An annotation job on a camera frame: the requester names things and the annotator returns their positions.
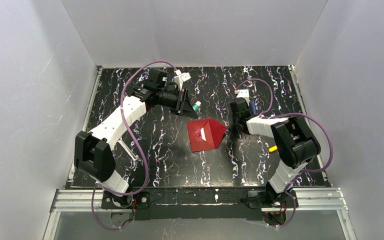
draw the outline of wire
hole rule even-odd
[[[264,80],[262,80],[262,79],[259,79],[259,78],[250,78],[250,79],[247,79],[247,80],[245,80],[245,81],[239,83],[239,85],[238,85],[235,89],[237,90],[237,89],[238,89],[240,86],[242,86],[244,83],[246,83],[246,82],[250,82],[250,81],[260,81],[260,82],[263,82],[263,83],[267,86],[268,90],[270,91],[270,104],[268,105],[268,108],[267,108],[266,110],[264,110],[264,111],[262,111],[262,112],[260,113],[260,114],[265,114],[265,113],[267,113],[268,111],[270,111],[270,110],[272,109],[272,104],[273,104],[273,91],[272,91],[272,87],[271,87],[266,81],[264,81]]]
[[[109,188],[106,188],[102,185],[100,185],[100,187],[102,187],[104,190],[112,193],[112,194],[115,194],[115,195],[121,195],[121,196],[131,196],[131,195],[136,195],[140,192],[142,192],[145,187],[148,185],[148,181],[150,179],[150,170],[149,170],[149,167],[148,167],[148,161],[147,161],[147,158],[145,157],[145,153],[144,153],[144,150],[142,149],[141,145],[139,144],[138,140],[136,139],[135,135],[133,134],[132,130],[130,129],[130,126],[126,120],[126,117],[125,117],[125,113],[124,113],[124,110],[123,110],[123,101],[125,99],[125,93],[126,93],[126,89],[127,89],[127,86],[130,84],[130,82],[136,77],[136,75],[138,75],[138,73],[140,71],[142,71],[144,68],[148,67],[149,65],[152,65],[152,64],[156,64],[156,63],[164,63],[164,64],[168,64],[170,66],[173,67],[174,71],[177,70],[177,68],[175,66],[173,66],[171,63],[167,62],[167,61],[153,61],[153,62],[150,62],[148,64],[146,64],[145,66],[139,68],[128,80],[127,82],[124,84],[123,86],[123,90],[121,91],[121,97],[120,97],[120,111],[121,111],[121,119],[123,120],[123,124],[125,125],[126,129],[127,129],[127,132],[128,134],[131,136],[131,139],[133,140],[134,144],[136,145],[137,147],[137,150],[139,151],[140,153],[140,156],[142,158],[142,161],[143,161],[143,167],[145,168],[145,180],[143,181],[143,184],[142,186],[136,190],[136,191],[133,191],[133,192],[117,192],[117,191],[114,191],[114,190],[111,190]]]
[[[127,219],[126,221],[123,222],[123,225],[121,225],[121,226],[123,227],[128,221],[130,221],[130,222],[129,222],[129,224],[130,224],[130,223],[133,221],[133,218],[131,218],[131,219]]]
[[[283,214],[286,213],[286,209],[288,208],[288,203],[285,201],[285,210],[283,210]]]
[[[131,208],[131,214],[133,214],[133,217],[135,216],[136,201],[137,199],[134,200],[133,207]]]

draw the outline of marble-patterned black surface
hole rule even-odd
[[[191,80],[183,86],[191,93],[192,104],[201,102],[197,111],[199,119],[213,118],[230,126],[232,116],[229,101],[234,98],[234,88],[245,79],[260,78],[272,87],[272,110],[266,113],[279,115],[301,112],[301,106],[287,66],[235,66],[235,67],[180,67],[189,72]],[[120,104],[124,83],[137,68],[104,69],[96,91],[87,130],[100,124]],[[173,69],[169,79],[174,76]],[[145,69],[140,78],[148,76]],[[248,88],[259,111],[269,106],[270,92],[261,82],[249,82]],[[157,106],[146,113],[133,126],[140,145],[147,155],[150,168],[149,187],[240,187],[264,186],[278,167],[277,153],[269,154],[274,145],[272,138],[244,135],[229,127],[218,149],[191,152],[187,122],[192,119],[171,115],[168,108]],[[125,133],[123,141],[139,154],[131,137]],[[141,160],[133,161],[117,144],[113,155],[117,171],[134,187],[145,179]],[[317,161],[309,169],[320,168]],[[76,170],[72,187],[92,187],[94,180]],[[321,173],[302,174],[296,186],[326,186]]]

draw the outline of red object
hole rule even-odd
[[[190,150],[194,153],[218,148],[227,129],[212,118],[187,122]]]

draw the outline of white wall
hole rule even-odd
[[[357,238],[384,239],[384,1],[329,0],[296,73],[309,114],[332,136],[328,178]]]
[[[62,0],[92,59],[140,67],[295,64],[326,0]]]
[[[0,239],[41,239],[96,67],[59,0],[0,0]]]

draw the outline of purple cable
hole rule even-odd
[[[260,81],[260,82],[263,82],[265,85],[267,85],[267,88],[268,90],[270,91],[270,104],[268,105],[268,108],[267,110],[265,111],[262,111],[260,114],[265,114],[267,113],[268,111],[270,111],[272,109],[272,104],[273,104],[273,92],[272,92],[272,87],[264,80],[262,79],[259,79],[259,78],[250,78],[250,79],[247,79],[241,83],[239,83],[239,85],[235,88],[235,89],[238,89],[240,86],[242,86],[244,83],[246,82],[250,82],[250,81]]]
[[[332,144],[332,140],[331,140],[331,137],[329,136],[328,134],[328,131],[325,129],[325,127],[323,127],[323,125],[317,121],[316,119],[314,119],[313,117],[311,116],[308,116],[304,113],[300,113],[300,112],[293,112],[293,113],[285,113],[285,114],[281,114],[281,115],[278,115],[278,116],[273,116],[273,117],[270,117],[271,119],[277,119],[277,118],[284,118],[284,117],[290,117],[290,116],[302,116],[304,118],[308,118],[310,119],[313,123],[317,124],[317,126],[319,126],[319,128],[323,131],[323,133],[326,135],[326,139],[327,139],[327,143],[329,144],[329,159],[327,160],[326,162],[326,165],[324,165],[322,168],[320,169],[316,169],[316,170],[311,170],[311,169],[303,169],[299,172],[298,175],[296,175],[296,177],[291,181],[291,183],[289,183],[288,185],[286,185],[285,189],[284,189],[284,193],[286,195],[288,195],[290,198],[292,198],[292,202],[293,202],[293,210],[292,210],[292,215],[290,216],[290,218],[284,223],[284,224],[281,224],[279,225],[279,228],[281,227],[285,227],[286,225],[288,225],[292,219],[294,218],[295,216],[295,212],[297,210],[297,204],[295,203],[295,199],[294,197],[288,192],[288,189],[289,187],[300,177],[300,174],[302,173],[320,173],[320,172],[323,172],[324,170],[326,170],[329,165],[331,165],[332,163],[332,159],[334,158],[334,146]],[[259,116],[260,118],[264,118],[264,119],[268,119],[268,117],[265,117],[265,116]]]
[[[300,113],[300,112],[292,112],[292,113],[281,114],[278,116],[271,116],[270,119],[278,119],[278,118],[284,118],[284,117],[290,117],[290,116],[302,116],[304,118],[310,119],[313,123],[317,124],[317,126],[323,131],[324,135],[326,135],[327,143],[329,145],[329,159],[327,160],[326,165],[324,165],[320,169],[315,169],[315,170],[303,169],[301,171],[301,173],[311,173],[311,174],[323,172],[324,170],[326,170],[329,167],[329,165],[331,165],[332,159],[334,158],[334,145],[332,143],[332,140],[331,140],[331,137],[329,136],[328,131],[326,130],[325,127],[323,127],[323,125],[319,121],[317,121],[316,119],[314,119],[313,117],[311,117],[307,114]],[[269,118],[266,116],[259,116],[259,117],[263,118],[263,119]]]
[[[92,192],[92,215],[93,215],[93,218],[95,218],[95,221],[101,226],[103,227],[104,229],[107,229],[107,230],[122,230],[124,229],[125,227],[129,226],[132,222],[130,221],[129,223],[127,223],[126,225],[124,226],[119,226],[119,227],[110,227],[110,226],[105,226],[99,219],[98,219],[98,216],[97,214],[95,213],[95,208],[94,208],[94,198],[95,198],[95,192],[97,190],[97,187],[98,187],[98,184],[95,184],[95,187],[93,188],[93,192]]]
[[[104,186],[101,185],[101,187],[105,190],[105,191],[108,191],[112,194],[115,194],[115,195],[121,195],[121,196],[132,196],[132,195],[136,195],[140,192],[142,192],[145,187],[147,186],[148,184],[148,180],[150,179],[150,170],[149,170],[149,167],[148,167],[148,162],[147,162],[147,158],[145,157],[145,153],[144,151],[142,150],[142,147],[141,145],[139,144],[138,140],[136,139],[135,135],[133,134],[132,130],[130,129],[130,126],[129,124],[127,123],[127,120],[126,120],[126,117],[125,117],[125,113],[124,113],[124,110],[123,110],[123,101],[125,99],[125,92],[126,92],[126,89],[127,89],[127,86],[130,84],[130,82],[136,77],[136,75],[138,75],[138,73],[140,71],[142,71],[144,68],[148,67],[149,65],[152,65],[152,64],[157,64],[157,63],[164,63],[164,64],[168,64],[170,66],[173,67],[173,69],[176,71],[177,68],[175,66],[173,66],[171,63],[167,62],[167,61],[153,61],[153,62],[150,62],[148,64],[146,64],[145,66],[139,68],[128,80],[127,82],[124,84],[123,86],[123,90],[121,91],[121,97],[120,97],[120,109],[121,109],[121,119],[123,119],[123,124],[125,125],[126,129],[127,129],[127,132],[128,134],[131,136],[131,139],[133,140],[134,144],[136,145],[137,149],[139,150],[139,153],[140,153],[140,156],[142,157],[142,161],[143,161],[143,166],[145,168],[145,181],[143,181],[143,184],[142,186],[137,190],[137,191],[133,191],[133,192],[117,192],[117,191],[113,191],[111,189],[108,189]]]
[[[235,89],[238,89],[240,86],[242,86],[244,83],[246,82],[249,82],[249,81],[260,81],[260,82],[263,82],[264,84],[267,85],[268,89],[270,90],[270,105],[268,106],[268,109],[265,110],[265,111],[262,111],[259,115],[260,118],[264,118],[264,119],[268,119],[269,117],[266,117],[266,116],[263,116],[262,114],[265,114],[267,113],[268,111],[270,111],[270,109],[272,108],[272,103],[273,103],[273,92],[272,92],[272,88],[270,87],[270,85],[262,80],[262,79],[259,79],[259,78],[250,78],[250,79],[247,79],[243,82],[241,82]],[[331,140],[331,137],[329,136],[328,134],[328,131],[323,127],[323,125],[318,122],[316,119],[314,119],[313,117],[311,116],[308,116],[306,114],[303,114],[303,113],[300,113],[300,112],[292,112],[292,113],[285,113],[285,114],[281,114],[281,115],[278,115],[278,116],[271,116],[270,118],[271,119],[277,119],[277,118],[284,118],[284,117],[290,117],[290,116],[302,116],[302,117],[305,117],[305,118],[308,118],[310,119],[313,123],[317,124],[319,126],[319,128],[323,131],[323,133],[326,135],[326,138],[327,138],[327,142],[329,144],[329,159],[327,160],[327,163],[326,165],[324,165],[322,168],[320,169],[316,169],[316,170],[311,170],[311,169],[303,169],[299,172],[298,175],[296,175],[296,177],[291,181],[291,183],[289,183],[288,185],[286,185],[285,189],[284,189],[284,193],[286,195],[288,195],[291,199],[292,199],[292,202],[293,202],[293,210],[292,210],[292,215],[290,216],[290,218],[284,223],[284,224],[280,224],[278,225],[279,228],[281,227],[285,227],[286,225],[288,225],[292,219],[294,218],[295,216],[295,212],[297,210],[297,204],[295,203],[295,199],[294,197],[288,192],[288,189],[289,187],[300,177],[300,174],[302,173],[320,173],[320,172],[323,172],[324,170],[326,170],[329,165],[331,165],[332,163],[332,159],[334,158],[334,147],[333,147],[333,144],[332,144],[332,140]]]
[[[132,196],[132,195],[135,195],[135,194],[138,194],[140,193],[142,190],[145,189],[145,187],[147,186],[148,184],[148,180],[150,179],[150,170],[148,168],[148,162],[147,162],[147,158],[145,157],[145,153],[144,151],[142,150],[142,147],[141,145],[139,144],[138,140],[136,139],[135,135],[133,134],[132,130],[130,129],[130,126],[129,124],[127,123],[127,120],[125,118],[125,113],[124,113],[124,110],[123,110],[123,101],[125,99],[125,92],[126,92],[126,89],[127,89],[127,86],[130,84],[130,82],[136,77],[136,75],[138,75],[138,73],[140,71],[142,71],[144,68],[148,67],[149,65],[152,65],[152,64],[156,64],[156,63],[165,63],[165,64],[168,64],[170,66],[173,67],[174,71],[177,70],[177,68],[175,66],[173,66],[171,63],[169,62],[166,62],[166,61],[153,61],[153,62],[150,62],[148,64],[146,64],[145,66],[139,68],[128,80],[127,82],[124,84],[123,86],[123,90],[121,91],[121,97],[120,97],[120,109],[121,109],[121,118],[123,119],[123,124],[125,125],[126,129],[127,129],[127,132],[128,134],[131,136],[131,139],[133,140],[134,144],[136,145],[137,149],[139,150],[139,153],[140,153],[140,156],[142,157],[142,161],[143,161],[143,167],[145,168],[145,180],[143,181],[143,184],[142,186],[137,190],[137,191],[134,191],[134,192],[128,192],[128,193],[125,193],[125,192],[117,192],[117,191],[113,191],[111,189],[108,189],[102,185],[99,185],[99,184],[95,184],[95,187],[93,188],[93,193],[92,193],[92,214],[93,214],[93,217],[95,218],[95,221],[101,226],[103,227],[104,229],[107,229],[107,230],[121,230],[121,229],[124,229],[125,227],[129,226],[131,224],[131,222],[129,222],[128,224],[124,225],[124,226],[120,226],[120,227],[109,227],[109,226],[105,226],[101,221],[99,221],[96,213],[95,213],[95,209],[94,209],[94,197],[95,197],[95,191],[97,190],[97,187],[100,186],[102,187],[104,190],[112,193],[112,194],[115,194],[115,195],[122,195],[122,196]]]

